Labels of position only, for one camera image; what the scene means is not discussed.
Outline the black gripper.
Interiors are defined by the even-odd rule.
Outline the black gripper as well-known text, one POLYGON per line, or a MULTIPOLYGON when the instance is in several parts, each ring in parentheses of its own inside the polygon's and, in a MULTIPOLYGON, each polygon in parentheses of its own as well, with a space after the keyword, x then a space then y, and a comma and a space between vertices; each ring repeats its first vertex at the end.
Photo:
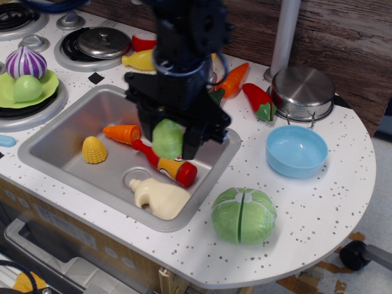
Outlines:
POLYGON ((149 141, 164 118, 186 128, 182 151, 185 160, 193 159, 209 140, 225 141, 230 117, 209 97, 206 66, 188 73, 128 72, 124 80, 129 87, 127 99, 138 105, 141 127, 149 141))

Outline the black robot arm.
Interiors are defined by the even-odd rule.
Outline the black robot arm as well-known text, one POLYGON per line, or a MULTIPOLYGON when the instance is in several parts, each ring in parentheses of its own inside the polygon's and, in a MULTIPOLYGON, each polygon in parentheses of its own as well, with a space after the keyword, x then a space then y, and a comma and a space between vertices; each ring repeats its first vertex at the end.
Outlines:
POLYGON ((231 119, 208 94, 211 54, 223 57, 233 26, 222 1, 145 1, 156 24, 156 74, 127 73, 127 100, 137 105, 144 135, 153 138, 167 118, 185 128, 181 156, 193 159, 201 145, 223 143, 231 119))

